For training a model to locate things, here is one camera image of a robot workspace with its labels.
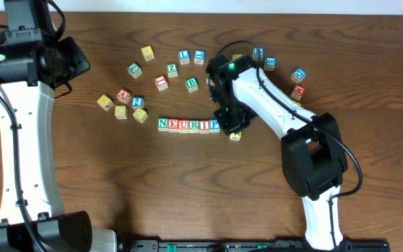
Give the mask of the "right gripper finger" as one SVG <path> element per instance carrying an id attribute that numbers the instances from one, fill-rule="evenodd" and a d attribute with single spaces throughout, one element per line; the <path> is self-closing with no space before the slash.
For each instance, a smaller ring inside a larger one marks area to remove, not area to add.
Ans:
<path id="1" fill-rule="evenodd" d="M 220 108 L 214 112 L 214 116 L 217 119 L 223 132 L 226 135 L 230 135 L 233 129 L 233 117 L 231 111 Z"/>
<path id="2" fill-rule="evenodd" d="M 236 118 L 235 132 L 241 132 L 250 125 L 250 121 L 257 116 L 256 112 L 243 111 Z"/>

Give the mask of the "blue P block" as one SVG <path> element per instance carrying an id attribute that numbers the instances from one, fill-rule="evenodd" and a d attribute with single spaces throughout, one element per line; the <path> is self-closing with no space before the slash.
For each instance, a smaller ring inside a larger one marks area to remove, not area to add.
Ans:
<path id="1" fill-rule="evenodd" d="M 220 124 L 216 119 L 209 120 L 209 132 L 210 133 L 219 133 L 220 132 Z"/>

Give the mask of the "yellow s block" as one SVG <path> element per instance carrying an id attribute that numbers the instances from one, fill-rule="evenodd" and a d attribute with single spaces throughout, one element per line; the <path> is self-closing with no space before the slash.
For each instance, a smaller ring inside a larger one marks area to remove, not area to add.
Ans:
<path id="1" fill-rule="evenodd" d="M 242 132 L 231 133 L 230 136 L 229 136 L 229 139 L 232 140 L 232 141 L 240 141 L 241 136 L 242 136 Z"/>
<path id="2" fill-rule="evenodd" d="M 232 60 L 235 60 L 235 59 L 239 58 L 240 56 L 242 56 L 242 55 L 241 54 L 232 55 Z"/>

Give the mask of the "red I block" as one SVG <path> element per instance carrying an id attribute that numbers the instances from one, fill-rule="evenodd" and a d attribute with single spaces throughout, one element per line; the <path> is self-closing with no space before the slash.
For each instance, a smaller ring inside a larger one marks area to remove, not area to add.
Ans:
<path id="1" fill-rule="evenodd" d="M 199 133 L 200 134 L 209 134 L 210 133 L 210 121 L 209 120 L 200 120 L 199 121 Z"/>

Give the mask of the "green R block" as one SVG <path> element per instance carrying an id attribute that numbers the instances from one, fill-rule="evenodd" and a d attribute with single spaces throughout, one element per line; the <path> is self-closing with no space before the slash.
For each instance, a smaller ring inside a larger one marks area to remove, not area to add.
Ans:
<path id="1" fill-rule="evenodd" d="M 190 120 L 189 121 L 189 133 L 198 134 L 199 133 L 199 120 Z"/>

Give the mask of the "red U block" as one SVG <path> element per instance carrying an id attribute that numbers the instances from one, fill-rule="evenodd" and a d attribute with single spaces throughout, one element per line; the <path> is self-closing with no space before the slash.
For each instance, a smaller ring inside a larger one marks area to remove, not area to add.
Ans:
<path id="1" fill-rule="evenodd" d="M 180 119 L 178 121 L 178 132 L 179 133 L 188 133 L 189 132 L 190 121 Z"/>

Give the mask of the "red E block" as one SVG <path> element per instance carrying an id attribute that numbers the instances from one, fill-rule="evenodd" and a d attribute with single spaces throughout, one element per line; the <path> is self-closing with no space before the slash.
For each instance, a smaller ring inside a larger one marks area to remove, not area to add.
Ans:
<path id="1" fill-rule="evenodd" d="M 168 119 L 168 131 L 178 132 L 179 119 L 170 118 Z"/>

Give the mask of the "green N block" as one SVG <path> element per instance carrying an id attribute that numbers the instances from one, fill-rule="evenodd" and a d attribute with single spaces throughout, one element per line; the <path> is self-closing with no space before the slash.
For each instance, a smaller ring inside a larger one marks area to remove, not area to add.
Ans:
<path id="1" fill-rule="evenodd" d="M 168 131 L 168 118 L 158 118 L 157 119 L 157 129 L 161 132 L 167 132 Z"/>

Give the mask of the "red I block sideways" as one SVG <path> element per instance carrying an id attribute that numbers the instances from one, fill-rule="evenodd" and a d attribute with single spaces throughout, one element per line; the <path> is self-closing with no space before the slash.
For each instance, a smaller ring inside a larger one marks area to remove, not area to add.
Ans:
<path id="1" fill-rule="evenodd" d="M 154 82 L 159 91 L 163 91 L 169 87 L 168 81 L 164 75 L 156 77 Z"/>

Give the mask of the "red A block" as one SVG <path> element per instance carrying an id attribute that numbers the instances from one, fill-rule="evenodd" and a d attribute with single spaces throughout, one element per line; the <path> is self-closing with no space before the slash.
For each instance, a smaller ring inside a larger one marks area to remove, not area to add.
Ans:
<path id="1" fill-rule="evenodd" d="M 116 97 L 119 102 L 122 102 L 123 104 L 128 104 L 128 102 L 132 98 L 132 95 L 128 90 L 122 88 L 118 91 Z"/>

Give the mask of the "green 7 block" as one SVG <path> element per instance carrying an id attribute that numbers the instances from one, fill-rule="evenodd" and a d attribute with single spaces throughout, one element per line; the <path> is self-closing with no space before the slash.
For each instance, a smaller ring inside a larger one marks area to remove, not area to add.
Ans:
<path id="1" fill-rule="evenodd" d="M 142 69 L 136 62 L 131 63 L 127 70 L 133 78 L 138 78 L 142 74 Z"/>

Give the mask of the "blue 2 block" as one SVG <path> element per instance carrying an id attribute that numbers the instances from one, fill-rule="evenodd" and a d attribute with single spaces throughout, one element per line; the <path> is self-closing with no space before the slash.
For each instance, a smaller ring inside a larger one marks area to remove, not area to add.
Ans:
<path id="1" fill-rule="evenodd" d="M 144 108 L 144 98 L 143 97 L 133 97 L 132 98 L 132 109 L 135 111 L 137 109 L 143 109 Z"/>

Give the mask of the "yellow W block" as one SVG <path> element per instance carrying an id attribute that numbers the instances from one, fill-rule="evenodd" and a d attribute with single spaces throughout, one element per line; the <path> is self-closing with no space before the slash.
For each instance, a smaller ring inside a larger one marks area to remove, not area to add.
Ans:
<path id="1" fill-rule="evenodd" d="M 141 53 L 142 53 L 142 55 L 144 57 L 144 60 L 146 62 L 149 62 L 149 61 L 151 61 L 151 60 L 153 60 L 155 58 L 153 49 L 152 49 L 152 47 L 150 45 L 147 45 L 146 47 L 143 47 L 141 49 Z"/>

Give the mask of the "green Z block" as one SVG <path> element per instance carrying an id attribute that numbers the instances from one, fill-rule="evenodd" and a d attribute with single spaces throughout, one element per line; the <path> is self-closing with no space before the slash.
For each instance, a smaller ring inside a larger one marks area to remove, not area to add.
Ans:
<path id="1" fill-rule="evenodd" d="M 167 64 L 167 76 L 169 78 L 178 76 L 178 67 L 176 63 Z"/>

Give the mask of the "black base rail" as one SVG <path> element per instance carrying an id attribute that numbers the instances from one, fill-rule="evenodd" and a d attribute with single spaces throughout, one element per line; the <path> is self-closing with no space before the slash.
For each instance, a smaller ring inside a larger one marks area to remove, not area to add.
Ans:
<path id="1" fill-rule="evenodd" d="M 314 252 L 306 241 L 280 239 L 276 241 L 157 241 L 136 240 L 129 245 L 130 252 Z M 339 252 L 391 252 L 384 241 L 346 241 L 332 251 Z"/>

